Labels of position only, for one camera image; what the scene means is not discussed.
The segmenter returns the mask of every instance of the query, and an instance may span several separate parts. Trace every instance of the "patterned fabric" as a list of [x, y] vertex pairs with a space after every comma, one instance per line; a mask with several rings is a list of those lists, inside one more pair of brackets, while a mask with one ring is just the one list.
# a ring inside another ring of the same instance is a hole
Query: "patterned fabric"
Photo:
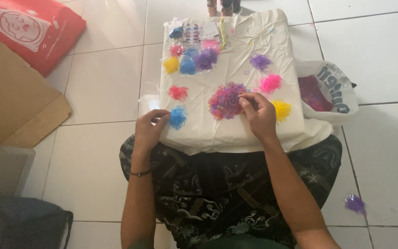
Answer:
[[[119, 158], [127, 180], [135, 136]], [[334, 135], [288, 157], [319, 207], [336, 179], [342, 145]], [[196, 248], [219, 237], [244, 234], [289, 248], [296, 241], [279, 210], [263, 151], [188, 156], [159, 143], [150, 156], [156, 217], [177, 247]]]

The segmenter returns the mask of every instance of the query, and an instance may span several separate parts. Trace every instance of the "bracelet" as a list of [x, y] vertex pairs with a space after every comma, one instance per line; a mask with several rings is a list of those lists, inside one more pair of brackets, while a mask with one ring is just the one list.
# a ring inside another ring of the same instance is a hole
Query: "bracelet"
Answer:
[[151, 168], [149, 170], [147, 170], [146, 172], [140, 172], [140, 173], [132, 173], [131, 170], [130, 170], [130, 175], [135, 175], [137, 177], [140, 177], [140, 176], [146, 175], [146, 174], [148, 174], [150, 172], [151, 172]]

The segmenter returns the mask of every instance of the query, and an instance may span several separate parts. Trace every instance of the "left hand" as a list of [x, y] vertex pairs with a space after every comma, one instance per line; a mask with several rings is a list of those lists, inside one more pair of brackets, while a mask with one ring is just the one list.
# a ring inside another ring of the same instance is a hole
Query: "left hand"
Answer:
[[158, 144], [171, 112], [154, 109], [136, 120], [135, 150], [149, 153]]

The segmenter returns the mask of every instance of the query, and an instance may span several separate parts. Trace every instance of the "white cloth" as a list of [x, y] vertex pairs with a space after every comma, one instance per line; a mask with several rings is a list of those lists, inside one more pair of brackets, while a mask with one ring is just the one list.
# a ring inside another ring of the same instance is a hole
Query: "white cloth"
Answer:
[[[182, 21], [184, 24], [200, 25], [206, 21], [218, 22], [219, 18], [187, 18]], [[169, 57], [169, 47], [172, 44], [168, 38], [168, 25], [169, 23], [164, 24], [164, 59]], [[250, 65], [249, 56], [252, 53], [268, 55], [273, 64], [266, 70], [279, 74], [283, 79], [282, 87], [270, 95], [271, 100], [282, 99], [292, 105], [287, 121], [276, 127], [285, 152], [306, 148], [327, 138], [332, 133], [332, 126], [328, 122], [303, 118], [287, 26], [285, 14], [279, 9], [250, 16], [226, 17], [224, 27], [228, 35], [227, 47], [221, 51], [216, 67], [210, 72], [186, 77], [179, 72], [167, 75], [162, 67], [160, 108], [171, 110], [177, 105], [185, 105], [187, 121], [179, 130], [167, 126], [161, 142], [188, 155], [201, 151], [241, 153], [263, 150], [259, 140], [250, 131], [245, 115], [218, 121], [208, 111], [207, 103], [218, 86], [226, 82], [243, 83], [250, 90], [258, 88], [256, 80], [259, 81], [267, 74]], [[189, 88], [186, 101], [180, 102], [169, 97], [168, 91], [173, 85]]]

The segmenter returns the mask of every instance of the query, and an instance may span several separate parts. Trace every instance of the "white plastic bag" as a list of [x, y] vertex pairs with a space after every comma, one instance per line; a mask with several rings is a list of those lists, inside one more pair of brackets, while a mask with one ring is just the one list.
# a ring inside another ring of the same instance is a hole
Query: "white plastic bag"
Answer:
[[328, 61], [296, 61], [296, 71], [299, 78], [310, 75], [316, 77], [321, 93], [334, 105], [330, 112], [317, 112], [301, 101], [303, 114], [308, 118], [340, 126], [358, 112], [359, 105], [351, 81], [335, 64]]

